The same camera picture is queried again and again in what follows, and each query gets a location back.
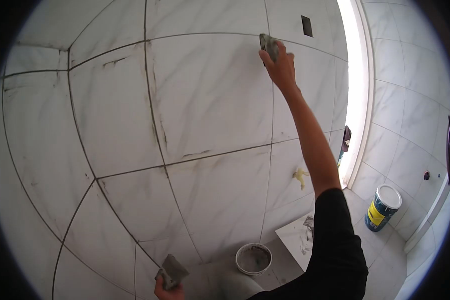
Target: person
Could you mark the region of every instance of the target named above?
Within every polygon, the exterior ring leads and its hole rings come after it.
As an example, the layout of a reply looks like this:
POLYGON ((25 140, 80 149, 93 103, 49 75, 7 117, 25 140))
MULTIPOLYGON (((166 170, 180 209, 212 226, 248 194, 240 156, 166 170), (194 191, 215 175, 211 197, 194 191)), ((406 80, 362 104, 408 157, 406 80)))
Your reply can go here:
MULTIPOLYGON (((266 51, 260 50, 258 54, 271 80, 288 103, 313 189, 315 195, 318 195, 315 201, 314 240, 312 256, 305 273, 271 291, 251 286, 248 289, 251 294, 246 295, 246 298, 362 299, 368 270, 360 237, 354 234, 350 212, 340 187, 335 158, 320 125, 296 84, 294 54, 287 53, 282 42, 277 41, 276 44, 279 50, 276 62, 271 60, 266 51)), ((171 292, 163 291, 161 287, 157 281, 155 294, 158 299, 185 299, 181 287, 171 292)))

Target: bucket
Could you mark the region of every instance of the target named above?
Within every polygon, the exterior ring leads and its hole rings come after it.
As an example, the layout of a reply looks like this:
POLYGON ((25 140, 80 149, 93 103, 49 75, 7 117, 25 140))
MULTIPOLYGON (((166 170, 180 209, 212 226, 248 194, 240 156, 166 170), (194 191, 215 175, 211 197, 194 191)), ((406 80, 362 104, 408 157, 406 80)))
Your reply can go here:
POLYGON ((235 255, 235 264, 240 272, 257 278, 272 264, 272 252, 259 243, 243 245, 235 255))
POLYGON ((380 231, 402 205, 400 193, 387 184, 380 184, 365 215, 365 225, 371 231, 380 231))

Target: hand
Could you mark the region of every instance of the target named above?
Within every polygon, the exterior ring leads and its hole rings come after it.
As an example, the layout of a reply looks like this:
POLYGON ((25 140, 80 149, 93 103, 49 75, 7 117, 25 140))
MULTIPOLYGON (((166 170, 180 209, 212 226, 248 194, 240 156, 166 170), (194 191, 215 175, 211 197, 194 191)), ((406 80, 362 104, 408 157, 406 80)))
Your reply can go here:
POLYGON ((287 49, 282 42, 276 41, 276 44, 278 46, 276 62, 273 62, 267 51, 260 50, 258 55, 265 64, 271 80, 285 95, 298 89, 295 82, 295 65, 293 62, 295 55, 293 53, 287 53, 287 49))
POLYGON ((172 290, 163 289, 164 278, 158 276, 157 282, 155 283, 155 295, 160 300, 184 300, 185 293, 183 292, 183 285, 180 283, 175 286, 172 290))

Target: black shirt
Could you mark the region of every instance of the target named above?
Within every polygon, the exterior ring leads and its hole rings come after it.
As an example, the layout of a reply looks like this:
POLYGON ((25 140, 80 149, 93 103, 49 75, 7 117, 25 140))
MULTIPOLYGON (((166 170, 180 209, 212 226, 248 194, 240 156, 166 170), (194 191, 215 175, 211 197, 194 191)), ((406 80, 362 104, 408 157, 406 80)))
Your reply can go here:
POLYGON ((324 191, 315 201, 312 256, 306 272, 249 300, 362 299, 367 265, 360 237, 354 234, 343 192, 324 191))

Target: bucket lid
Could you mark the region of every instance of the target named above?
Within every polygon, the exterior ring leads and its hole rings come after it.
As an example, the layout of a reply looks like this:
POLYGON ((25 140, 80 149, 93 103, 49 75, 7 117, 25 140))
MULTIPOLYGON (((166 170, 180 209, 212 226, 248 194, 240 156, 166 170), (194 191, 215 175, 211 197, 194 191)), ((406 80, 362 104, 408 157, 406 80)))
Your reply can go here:
POLYGON ((398 209, 402 205, 400 193, 387 184, 380 184, 377 188, 380 201, 391 209, 398 209))

